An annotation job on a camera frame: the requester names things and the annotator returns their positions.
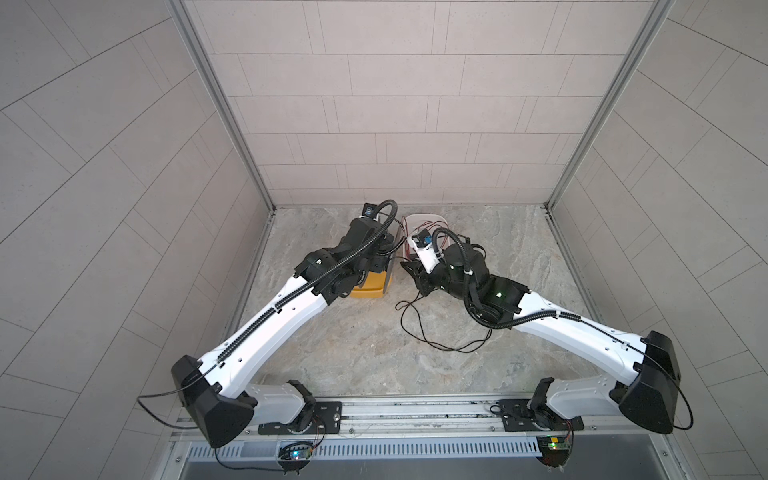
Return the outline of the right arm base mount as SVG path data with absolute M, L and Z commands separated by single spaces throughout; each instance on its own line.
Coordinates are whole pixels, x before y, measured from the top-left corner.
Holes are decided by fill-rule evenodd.
M 547 406 L 534 410 L 529 407 L 529 403 L 527 399 L 501 399 L 493 403 L 489 410 L 501 418 L 505 432 L 569 432 L 585 428 L 579 416 L 564 419 Z

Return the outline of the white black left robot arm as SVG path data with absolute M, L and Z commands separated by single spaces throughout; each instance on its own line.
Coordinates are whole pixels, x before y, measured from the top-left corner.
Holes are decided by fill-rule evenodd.
M 256 386 L 252 379 L 301 326 L 347 297 L 386 265 L 389 227 L 398 206 L 385 200 L 350 222 L 339 244 L 307 254 L 275 297 L 235 334 L 195 358 L 182 356 L 171 376 L 182 406 L 218 449 L 251 424 L 281 424 L 298 433 L 314 421 L 316 400 L 300 382 Z

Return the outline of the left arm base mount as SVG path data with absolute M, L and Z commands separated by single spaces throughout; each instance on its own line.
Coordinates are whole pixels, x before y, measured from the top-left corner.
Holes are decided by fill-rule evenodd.
M 268 423 L 258 426 L 259 435 L 338 434 L 343 404 L 340 401 L 319 401 L 304 407 L 298 418 L 289 424 Z

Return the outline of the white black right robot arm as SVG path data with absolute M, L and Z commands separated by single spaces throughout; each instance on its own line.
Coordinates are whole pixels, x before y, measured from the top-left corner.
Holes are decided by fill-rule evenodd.
M 668 336 L 624 332 L 558 306 L 517 281 L 490 273 L 477 245 L 453 244 L 443 251 L 426 245 L 401 265 L 422 295 L 442 291 L 461 300 L 481 326 L 537 336 L 602 370 L 600 376 L 580 380 L 541 380 L 531 411 L 562 420 L 623 415 L 659 434 L 678 429 L 677 404 L 687 399 Z

